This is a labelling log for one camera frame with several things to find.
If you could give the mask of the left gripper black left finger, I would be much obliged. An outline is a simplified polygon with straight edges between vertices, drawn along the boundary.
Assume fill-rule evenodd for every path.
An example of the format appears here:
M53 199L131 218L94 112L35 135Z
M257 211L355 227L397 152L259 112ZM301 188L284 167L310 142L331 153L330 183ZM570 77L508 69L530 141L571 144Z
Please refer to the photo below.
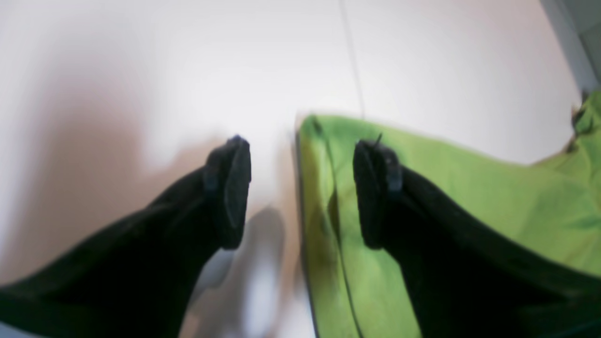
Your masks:
M49 338L176 338L203 267L243 238L250 145L234 136L150 205L1 289L1 322Z

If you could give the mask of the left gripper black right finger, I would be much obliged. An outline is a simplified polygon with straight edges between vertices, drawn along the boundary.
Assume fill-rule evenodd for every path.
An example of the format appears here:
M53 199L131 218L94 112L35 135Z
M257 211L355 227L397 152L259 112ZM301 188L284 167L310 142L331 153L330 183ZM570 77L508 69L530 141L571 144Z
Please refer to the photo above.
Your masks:
M354 148L364 243L399 266L424 338L598 338L600 279L477 220L379 141Z

